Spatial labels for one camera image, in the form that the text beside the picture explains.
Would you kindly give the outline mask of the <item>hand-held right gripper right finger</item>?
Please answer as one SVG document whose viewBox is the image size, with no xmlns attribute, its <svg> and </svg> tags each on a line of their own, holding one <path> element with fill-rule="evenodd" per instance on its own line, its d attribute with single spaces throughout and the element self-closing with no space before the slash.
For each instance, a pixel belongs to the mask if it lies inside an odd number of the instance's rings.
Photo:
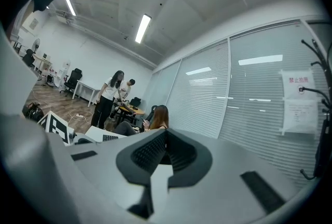
<svg viewBox="0 0 332 224">
<path fill-rule="evenodd" d="M 209 172 L 196 185 L 170 189 L 156 223 L 250 223 L 267 214 L 241 175 L 257 172 L 278 195 L 289 201 L 298 188 L 276 167 L 240 145 L 189 131 L 212 154 Z"/>
</svg>

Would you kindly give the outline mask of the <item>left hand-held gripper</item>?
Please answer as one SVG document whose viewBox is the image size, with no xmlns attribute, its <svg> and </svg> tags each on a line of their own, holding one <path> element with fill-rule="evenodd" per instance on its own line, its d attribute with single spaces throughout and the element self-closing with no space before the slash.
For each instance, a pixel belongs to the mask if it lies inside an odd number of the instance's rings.
<svg viewBox="0 0 332 224">
<path fill-rule="evenodd" d="M 59 135 L 65 146 L 73 145 L 73 138 L 75 131 L 68 126 L 68 122 L 60 118 L 54 112 L 49 111 L 44 117 L 42 117 L 38 124 L 47 132 Z M 76 137 L 74 138 L 74 144 L 95 144 L 96 141 L 88 137 Z"/>
</svg>

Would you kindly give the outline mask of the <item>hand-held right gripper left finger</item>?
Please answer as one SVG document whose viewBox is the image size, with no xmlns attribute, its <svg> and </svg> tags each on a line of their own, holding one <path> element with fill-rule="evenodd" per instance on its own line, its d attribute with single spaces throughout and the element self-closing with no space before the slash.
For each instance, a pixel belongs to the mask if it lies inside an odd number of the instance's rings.
<svg viewBox="0 0 332 224">
<path fill-rule="evenodd" d="M 164 129 L 114 141 L 64 146 L 50 137 L 50 151 L 64 198 L 55 207 L 58 223 L 165 223 L 165 208 L 154 208 L 151 173 L 134 162 L 164 155 Z"/>
</svg>

